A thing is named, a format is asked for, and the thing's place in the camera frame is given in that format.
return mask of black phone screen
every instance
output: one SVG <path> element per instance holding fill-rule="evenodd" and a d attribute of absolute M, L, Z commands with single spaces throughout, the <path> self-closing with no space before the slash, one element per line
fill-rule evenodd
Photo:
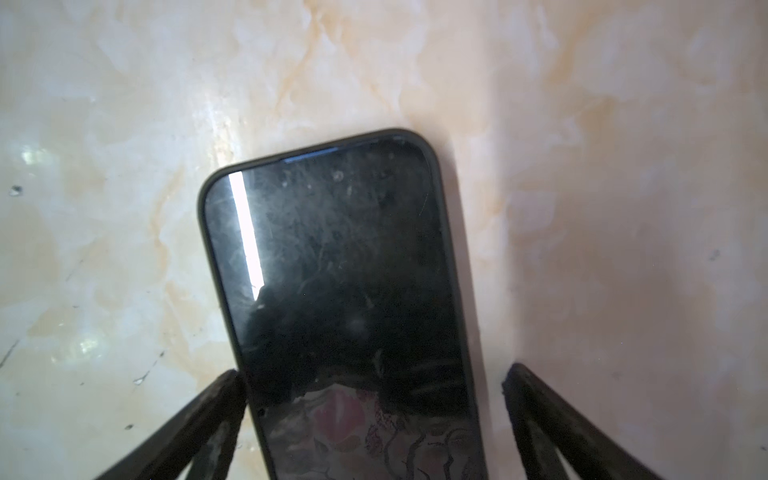
<path fill-rule="evenodd" d="M 222 170 L 200 215 L 274 478 L 485 477 L 424 140 L 388 131 Z"/>

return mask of beige marble surface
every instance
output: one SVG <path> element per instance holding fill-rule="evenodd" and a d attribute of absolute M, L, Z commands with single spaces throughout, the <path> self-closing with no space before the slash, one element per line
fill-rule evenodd
<path fill-rule="evenodd" d="M 7 0 L 0 55 L 0 477 L 90 478 L 233 365 L 211 171 L 391 126 L 443 161 L 493 478 L 514 359 L 668 478 L 768 471 L 762 0 Z"/>

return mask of black smartphone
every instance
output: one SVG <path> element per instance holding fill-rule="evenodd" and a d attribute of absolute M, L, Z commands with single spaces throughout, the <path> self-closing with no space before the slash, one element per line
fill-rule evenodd
<path fill-rule="evenodd" d="M 226 167 L 198 208 L 273 479 L 487 478 L 423 138 L 380 131 Z"/>

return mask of marble pattern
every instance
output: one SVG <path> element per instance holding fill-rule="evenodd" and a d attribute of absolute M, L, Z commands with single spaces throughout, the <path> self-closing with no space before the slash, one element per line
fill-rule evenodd
<path fill-rule="evenodd" d="M 493 478 L 514 359 L 668 478 L 762 478 L 767 35 L 760 0 L 3 2 L 4 475 L 90 478 L 233 365 L 208 174 L 400 126 L 443 162 Z M 266 478 L 246 422 L 231 478 Z"/>

